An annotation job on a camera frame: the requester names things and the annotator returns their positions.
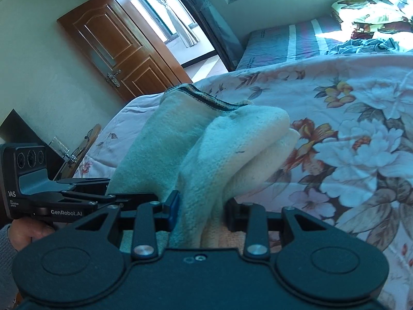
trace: floral bedsheet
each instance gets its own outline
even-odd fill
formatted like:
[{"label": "floral bedsheet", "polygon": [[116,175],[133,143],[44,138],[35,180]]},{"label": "floral bedsheet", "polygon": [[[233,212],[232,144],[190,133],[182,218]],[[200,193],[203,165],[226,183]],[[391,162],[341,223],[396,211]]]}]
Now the floral bedsheet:
[{"label": "floral bedsheet", "polygon": [[[223,101],[250,99],[288,112],[299,143],[281,169],[237,199],[269,211],[295,206],[378,247],[390,264],[380,300],[391,310],[411,310],[413,55],[321,56],[195,86]],[[111,177],[161,96],[142,96],[124,108],[75,176]],[[277,233],[271,246],[280,249]]]}]

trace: curtain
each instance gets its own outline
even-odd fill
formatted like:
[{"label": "curtain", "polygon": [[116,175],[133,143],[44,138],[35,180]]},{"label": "curtain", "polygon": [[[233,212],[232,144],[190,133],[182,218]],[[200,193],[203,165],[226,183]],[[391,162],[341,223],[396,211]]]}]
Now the curtain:
[{"label": "curtain", "polygon": [[172,8],[168,5],[168,2],[166,0],[156,0],[160,4],[162,4],[168,13],[169,18],[171,19],[171,22],[173,26],[176,29],[176,32],[178,33],[179,37],[185,44],[187,48],[193,47],[195,44],[197,44],[200,40],[198,37],[194,34],[194,32],[187,26],[183,21],[176,15],[176,13],[172,10]]},{"label": "curtain", "polygon": [[181,0],[204,31],[228,71],[234,71],[244,50],[221,14],[208,0]]}]

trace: blue crumpled cloth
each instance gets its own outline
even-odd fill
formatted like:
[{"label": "blue crumpled cloth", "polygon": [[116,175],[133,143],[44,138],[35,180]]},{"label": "blue crumpled cloth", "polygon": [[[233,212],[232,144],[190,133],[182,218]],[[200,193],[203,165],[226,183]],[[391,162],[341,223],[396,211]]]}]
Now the blue crumpled cloth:
[{"label": "blue crumpled cloth", "polygon": [[392,38],[388,40],[349,40],[333,47],[327,55],[345,55],[361,52],[400,52],[398,42]]}]

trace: door panel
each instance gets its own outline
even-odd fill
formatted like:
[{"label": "door panel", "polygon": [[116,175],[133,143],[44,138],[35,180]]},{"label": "door panel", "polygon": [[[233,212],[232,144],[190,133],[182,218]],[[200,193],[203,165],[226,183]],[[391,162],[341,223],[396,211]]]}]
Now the door panel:
[{"label": "door panel", "polygon": [[[58,22],[126,101],[191,82],[174,57],[159,54],[164,43],[149,41],[153,34],[144,34],[115,0],[90,0]],[[107,74],[118,70],[116,87]]]}]

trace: door handle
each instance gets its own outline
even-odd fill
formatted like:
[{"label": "door handle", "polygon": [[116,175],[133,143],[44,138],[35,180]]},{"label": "door handle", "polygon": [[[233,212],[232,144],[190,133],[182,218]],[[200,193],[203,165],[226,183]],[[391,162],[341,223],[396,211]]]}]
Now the door handle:
[{"label": "door handle", "polygon": [[121,83],[116,79],[116,76],[117,76],[120,72],[122,72],[122,71],[121,71],[121,70],[117,70],[117,71],[115,72],[115,74],[109,72],[109,73],[106,75],[106,76],[109,78],[109,80],[110,80],[113,84],[115,84],[116,87],[120,87],[120,86],[121,86]]}]

